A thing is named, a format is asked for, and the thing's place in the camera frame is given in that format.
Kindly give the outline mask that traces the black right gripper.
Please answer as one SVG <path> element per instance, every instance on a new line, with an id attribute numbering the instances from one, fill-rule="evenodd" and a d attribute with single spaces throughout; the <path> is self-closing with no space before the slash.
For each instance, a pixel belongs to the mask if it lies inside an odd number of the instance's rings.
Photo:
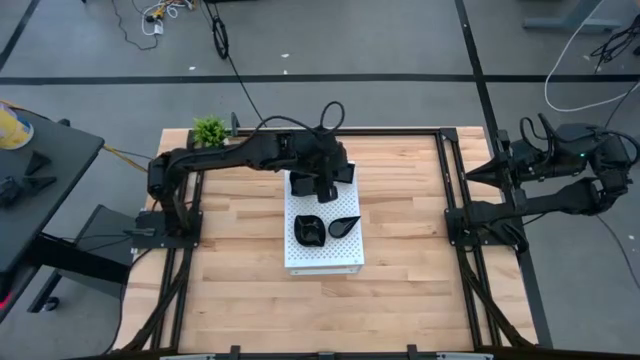
<path id="1" fill-rule="evenodd" d="M 527 209 L 527 196 L 521 188 L 526 167 L 533 158 L 519 142 L 512 142 L 506 130 L 497 131 L 499 152 L 487 163 L 469 171 L 469 181 L 483 183 L 500 188 L 506 203 L 514 213 L 523 213 Z"/>

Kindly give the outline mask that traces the black wavy square mini plate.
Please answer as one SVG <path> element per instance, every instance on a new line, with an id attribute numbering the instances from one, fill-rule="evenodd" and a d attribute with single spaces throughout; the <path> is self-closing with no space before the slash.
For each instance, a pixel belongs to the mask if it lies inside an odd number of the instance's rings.
<path id="1" fill-rule="evenodd" d="M 314 175 L 291 171 L 289 173 L 290 193 L 294 197 L 313 196 L 316 194 Z"/>

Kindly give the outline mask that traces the black teardrop mini plate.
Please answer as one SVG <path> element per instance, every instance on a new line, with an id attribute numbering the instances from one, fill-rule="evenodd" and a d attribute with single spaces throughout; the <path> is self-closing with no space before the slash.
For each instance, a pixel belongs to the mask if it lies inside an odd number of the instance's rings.
<path id="1" fill-rule="evenodd" d="M 335 239 L 344 238 L 356 226 L 359 220 L 359 216 L 342 217 L 335 219 L 329 224 L 329 235 Z"/>

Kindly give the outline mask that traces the black leaf-shaped mini plate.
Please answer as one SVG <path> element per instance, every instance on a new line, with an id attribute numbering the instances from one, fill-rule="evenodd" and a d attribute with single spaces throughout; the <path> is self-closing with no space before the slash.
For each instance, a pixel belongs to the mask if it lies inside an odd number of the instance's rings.
<path id="1" fill-rule="evenodd" d="M 323 220 L 315 215 L 297 215 L 294 219 L 294 236 L 304 247 L 323 247 L 326 242 Z"/>

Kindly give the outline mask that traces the white perforated shelf rack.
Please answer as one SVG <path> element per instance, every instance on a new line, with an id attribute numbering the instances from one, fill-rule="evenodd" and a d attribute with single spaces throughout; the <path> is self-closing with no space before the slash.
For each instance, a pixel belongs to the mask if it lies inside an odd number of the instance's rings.
<path id="1" fill-rule="evenodd" d="M 290 172 L 284 172 L 284 267 L 292 276 L 356 274 L 365 264 L 362 221 L 359 203 L 357 171 L 351 183 L 335 182 L 338 198 L 320 204 L 315 195 L 295 197 L 291 194 Z M 342 238 L 326 232 L 323 247 L 305 247 L 294 235 L 294 220 L 298 215 L 319 217 L 325 229 L 333 220 L 356 217 L 359 220 Z"/>

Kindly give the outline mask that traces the small green potted plant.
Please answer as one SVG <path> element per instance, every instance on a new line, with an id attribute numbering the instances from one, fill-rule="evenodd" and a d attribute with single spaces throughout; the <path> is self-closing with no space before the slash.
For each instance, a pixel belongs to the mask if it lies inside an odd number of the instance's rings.
<path id="1" fill-rule="evenodd" d="M 194 142 L 201 147 L 219 148 L 224 146 L 229 135 L 230 130 L 225 127 L 222 119 L 217 116 L 194 119 Z"/>

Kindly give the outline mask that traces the grey desk leg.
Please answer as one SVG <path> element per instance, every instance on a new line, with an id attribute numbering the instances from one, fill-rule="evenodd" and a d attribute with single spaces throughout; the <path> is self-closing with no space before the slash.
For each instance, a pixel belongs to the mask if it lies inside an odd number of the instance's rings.
<path id="1" fill-rule="evenodd" d="M 522 27 L 526 30 L 578 31 L 584 33 L 606 33 L 619 29 L 622 23 L 595 17 L 604 0 L 579 0 L 566 15 L 560 17 L 527 17 Z"/>

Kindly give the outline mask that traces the black side table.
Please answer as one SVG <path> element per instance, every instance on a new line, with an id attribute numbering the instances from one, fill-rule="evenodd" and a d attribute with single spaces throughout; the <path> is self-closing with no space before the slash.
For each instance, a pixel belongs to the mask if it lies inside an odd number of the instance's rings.
<path id="1" fill-rule="evenodd" d="M 72 128 L 66 119 L 53 121 L 17 106 L 10 108 L 33 126 L 34 136 L 17 150 L 0 149 L 0 180 L 6 176 L 20 180 L 31 153 L 38 151 L 52 164 L 35 175 L 55 176 L 57 181 L 36 196 L 0 208 L 0 323 L 43 266 L 53 272 L 29 306 L 31 313 L 58 306 L 52 292 L 64 277 L 120 296 L 132 266 L 131 238 L 119 229 L 100 231 L 99 220 L 110 209 L 97 206 L 74 238 L 44 230 L 102 150 L 103 138 Z"/>

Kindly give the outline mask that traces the black device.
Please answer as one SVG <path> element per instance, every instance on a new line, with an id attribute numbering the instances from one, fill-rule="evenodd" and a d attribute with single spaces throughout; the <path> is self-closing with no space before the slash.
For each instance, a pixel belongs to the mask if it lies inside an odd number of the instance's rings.
<path id="1" fill-rule="evenodd" d="M 23 197 L 38 195 L 57 181 L 55 176 L 38 177 L 36 172 L 51 165 L 52 160 L 41 152 L 33 151 L 24 170 L 23 176 L 17 180 L 6 176 L 0 180 L 0 208 L 9 208 L 17 204 Z"/>

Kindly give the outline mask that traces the yellow round object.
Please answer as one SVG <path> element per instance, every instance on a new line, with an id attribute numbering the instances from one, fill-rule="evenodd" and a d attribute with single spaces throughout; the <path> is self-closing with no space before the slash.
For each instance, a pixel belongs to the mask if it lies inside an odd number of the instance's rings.
<path id="1" fill-rule="evenodd" d="M 34 136 L 34 128 L 8 105 L 0 103 L 0 149 L 17 150 Z"/>

